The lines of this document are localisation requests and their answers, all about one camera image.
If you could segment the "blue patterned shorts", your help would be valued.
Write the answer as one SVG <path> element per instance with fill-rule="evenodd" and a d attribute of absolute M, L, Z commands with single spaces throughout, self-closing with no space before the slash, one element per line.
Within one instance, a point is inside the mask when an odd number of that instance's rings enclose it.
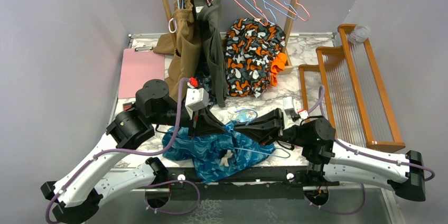
<path fill-rule="evenodd" d="M 188 136 L 181 127 L 171 148 L 163 153 L 170 161 L 191 159 L 197 176 L 204 183 L 216 182 L 266 160 L 275 146 L 259 145 L 249 137 L 234 131 L 234 121 L 225 124 L 224 134 Z"/>

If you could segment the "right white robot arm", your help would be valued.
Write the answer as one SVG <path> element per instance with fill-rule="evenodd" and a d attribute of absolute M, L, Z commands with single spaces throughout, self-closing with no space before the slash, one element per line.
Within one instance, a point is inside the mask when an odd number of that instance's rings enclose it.
<path fill-rule="evenodd" d="M 323 116 L 312 116 L 289 128 L 280 109 L 249 123 L 237 123 L 235 131 L 260 145 L 279 141 L 302 149 L 307 160 L 299 181 L 309 186 L 341 182 L 368 184 L 393 191 L 409 201 L 426 200 L 425 170 L 420 152 L 387 153 L 338 139 L 336 130 Z"/>

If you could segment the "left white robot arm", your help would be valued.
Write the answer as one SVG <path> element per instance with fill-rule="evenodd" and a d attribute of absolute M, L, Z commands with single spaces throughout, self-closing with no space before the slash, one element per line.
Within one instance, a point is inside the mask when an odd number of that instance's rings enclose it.
<path fill-rule="evenodd" d="M 179 88 L 187 95 L 169 95 L 161 79 L 147 81 L 136 92 L 135 102 L 107 126 L 91 152 L 67 175 L 41 186 L 49 201 L 47 223 L 83 223 L 110 200 L 140 187 L 169 185 L 167 168 L 159 155 L 169 150 L 181 127 L 191 137 L 223 134 L 224 124 L 208 108 L 208 94 L 193 78 L 182 78 Z M 138 148 L 155 134 L 155 125 L 174 128 L 168 144 L 157 152 L 145 152 L 146 161 L 138 167 L 109 176 L 108 172 L 127 155 L 140 155 Z"/>

